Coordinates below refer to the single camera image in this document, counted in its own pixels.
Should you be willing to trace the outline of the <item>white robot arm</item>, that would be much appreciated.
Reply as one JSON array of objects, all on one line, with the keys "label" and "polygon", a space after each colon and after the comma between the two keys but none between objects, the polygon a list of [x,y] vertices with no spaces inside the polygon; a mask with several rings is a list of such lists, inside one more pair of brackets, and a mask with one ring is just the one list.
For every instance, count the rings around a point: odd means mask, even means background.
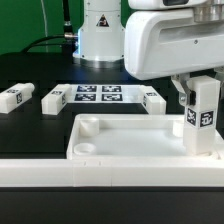
[{"label": "white robot arm", "polygon": [[170,76],[179,101],[194,102],[191,72],[224,66],[224,0],[128,0],[134,13],[121,24],[121,0],[84,0],[73,60],[107,68],[123,63],[139,80]]}]

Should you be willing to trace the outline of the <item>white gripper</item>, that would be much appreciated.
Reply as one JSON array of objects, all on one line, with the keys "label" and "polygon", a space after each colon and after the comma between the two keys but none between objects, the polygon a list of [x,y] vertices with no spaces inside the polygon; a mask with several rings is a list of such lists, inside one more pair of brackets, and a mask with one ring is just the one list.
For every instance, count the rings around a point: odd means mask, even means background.
[{"label": "white gripper", "polygon": [[124,63],[139,80],[173,75],[179,103],[194,105],[189,72],[224,65],[224,21],[197,23],[191,9],[135,12],[126,23]]}]

